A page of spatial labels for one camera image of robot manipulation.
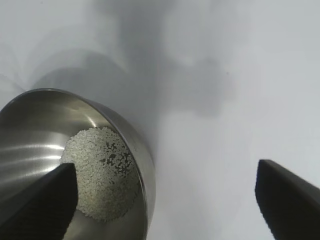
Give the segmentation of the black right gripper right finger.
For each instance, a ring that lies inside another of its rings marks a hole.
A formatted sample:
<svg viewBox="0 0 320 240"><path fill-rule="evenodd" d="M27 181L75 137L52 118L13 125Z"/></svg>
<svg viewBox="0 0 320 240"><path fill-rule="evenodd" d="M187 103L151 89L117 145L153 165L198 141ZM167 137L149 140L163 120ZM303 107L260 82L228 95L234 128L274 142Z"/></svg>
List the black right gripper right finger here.
<svg viewBox="0 0 320 240"><path fill-rule="evenodd" d="M258 162L255 198L276 240L320 238L320 190L278 163Z"/></svg>

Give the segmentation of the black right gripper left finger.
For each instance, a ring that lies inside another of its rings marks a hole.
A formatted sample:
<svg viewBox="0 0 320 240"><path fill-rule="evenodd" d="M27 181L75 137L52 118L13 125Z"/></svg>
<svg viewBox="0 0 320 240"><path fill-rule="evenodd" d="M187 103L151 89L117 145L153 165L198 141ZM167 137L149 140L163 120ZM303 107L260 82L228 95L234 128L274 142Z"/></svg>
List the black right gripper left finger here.
<svg viewBox="0 0 320 240"><path fill-rule="evenodd" d="M75 165L63 163L0 205L0 238L61 240L77 204Z"/></svg>

